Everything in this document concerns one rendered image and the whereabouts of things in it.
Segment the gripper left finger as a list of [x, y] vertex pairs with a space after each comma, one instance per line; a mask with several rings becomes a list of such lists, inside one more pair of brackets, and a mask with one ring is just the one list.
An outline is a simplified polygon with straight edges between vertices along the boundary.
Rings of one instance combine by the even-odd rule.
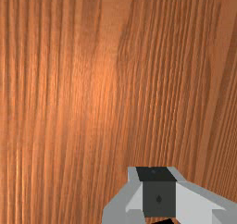
[[158, 218], [156, 202], [143, 202], [143, 182], [140, 170], [154, 176], [157, 168], [128, 167], [128, 181], [103, 209], [102, 224], [145, 224], [146, 218]]

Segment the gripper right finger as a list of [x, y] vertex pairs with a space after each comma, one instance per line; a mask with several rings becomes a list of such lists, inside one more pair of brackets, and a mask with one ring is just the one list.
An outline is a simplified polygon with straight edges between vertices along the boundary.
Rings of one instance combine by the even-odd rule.
[[180, 224], [237, 224], [237, 203], [187, 181], [174, 167], [158, 167], [162, 181], [170, 181], [157, 197], [157, 215]]

